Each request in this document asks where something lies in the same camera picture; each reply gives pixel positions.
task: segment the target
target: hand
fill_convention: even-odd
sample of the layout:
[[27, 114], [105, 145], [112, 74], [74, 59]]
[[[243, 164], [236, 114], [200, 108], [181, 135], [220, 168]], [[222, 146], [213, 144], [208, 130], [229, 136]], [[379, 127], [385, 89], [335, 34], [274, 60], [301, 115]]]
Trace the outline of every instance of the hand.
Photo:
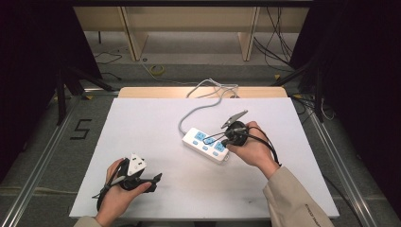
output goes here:
[[[121, 161], [123, 161], [123, 159], [119, 159], [109, 166], [107, 169], [106, 182], [110, 180], [113, 172]], [[145, 192], [150, 186], [151, 183], [142, 183], [131, 191], [124, 190], [120, 185], [112, 186], [106, 193], [95, 220], [101, 226], [110, 226], [116, 218], [124, 214], [131, 201]]]
[[[266, 138], [262, 131], [258, 130], [260, 127], [256, 122], [252, 121], [246, 126], [250, 128], [251, 135], [257, 136], [268, 142], [268, 138]], [[258, 167], [268, 179], [280, 167], [276, 162], [274, 162], [270, 149], [266, 145], [250, 137], [248, 137], [242, 147], [227, 145], [227, 149], [238, 155], [238, 157], [240, 157], [246, 164]]]

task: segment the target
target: sleeve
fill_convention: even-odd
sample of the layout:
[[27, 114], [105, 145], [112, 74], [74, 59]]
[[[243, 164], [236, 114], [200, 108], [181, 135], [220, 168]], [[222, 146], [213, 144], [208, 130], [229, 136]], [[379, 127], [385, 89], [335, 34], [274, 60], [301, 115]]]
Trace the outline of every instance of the sleeve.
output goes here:
[[272, 226], [334, 226], [323, 209], [286, 168], [279, 168], [263, 189]]
[[94, 218], [84, 216], [77, 221], [74, 227], [102, 227], [102, 226], [99, 225], [99, 223], [97, 223], [97, 221]]

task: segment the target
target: person's right hand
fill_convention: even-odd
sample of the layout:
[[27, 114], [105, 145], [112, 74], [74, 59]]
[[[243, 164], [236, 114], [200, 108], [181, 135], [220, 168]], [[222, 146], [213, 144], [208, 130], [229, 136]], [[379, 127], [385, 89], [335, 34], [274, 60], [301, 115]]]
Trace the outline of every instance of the person's right hand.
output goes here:
[[[262, 129], [260, 129], [256, 122], [249, 122], [246, 126], [250, 128], [249, 134], [268, 142], [268, 138], [260, 131]], [[242, 147], [227, 145], [227, 149], [238, 155], [246, 164], [258, 167], [268, 179], [280, 167], [274, 162], [270, 149], [263, 143], [250, 137], [248, 137]]]

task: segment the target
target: person's left hand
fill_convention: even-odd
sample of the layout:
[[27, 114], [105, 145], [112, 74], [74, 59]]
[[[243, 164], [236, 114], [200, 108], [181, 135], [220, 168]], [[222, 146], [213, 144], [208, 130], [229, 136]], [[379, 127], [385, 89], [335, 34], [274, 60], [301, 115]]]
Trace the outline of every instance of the person's left hand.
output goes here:
[[[106, 182], [110, 180], [113, 172], [121, 161], [123, 161], [123, 159], [116, 160], [109, 166], [107, 169]], [[150, 186], [151, 183], [142, 183], [131, 191], [124, 190], [120, 185], [112, 186], [106, 193], [95, 220], [103, 227], [110, 226], [116, 218], [124, 214], [131, 201], [145, 192]]]

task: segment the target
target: white tabletop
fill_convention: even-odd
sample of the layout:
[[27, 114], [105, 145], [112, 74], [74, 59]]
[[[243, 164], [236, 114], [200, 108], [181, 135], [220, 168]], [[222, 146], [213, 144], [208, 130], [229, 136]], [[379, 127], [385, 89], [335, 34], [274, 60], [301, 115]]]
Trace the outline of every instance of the white tabletop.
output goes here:
[[[251, 220], [269, 218], [262, 193], [267, 180], [235, 154], [218, 165], [186, 147], [178, 123], [189, 111], [210, 105], [216, 98], [116, 98], [98, 140], [70, 217], [96, 215], [92, 199], [105, 182], [107, 167], [132, 152], [145, 159], [142, 178], [163, 173], [153, 193], [140, 195], [121, 218], [140, 220]], [[304, 185], [330, 217], [339, 216], [324, 183], [290, 98], [223, 99], [183, 122], [209, 134], [233, 114], [255, 120], [272, 141], [280, 162]]]

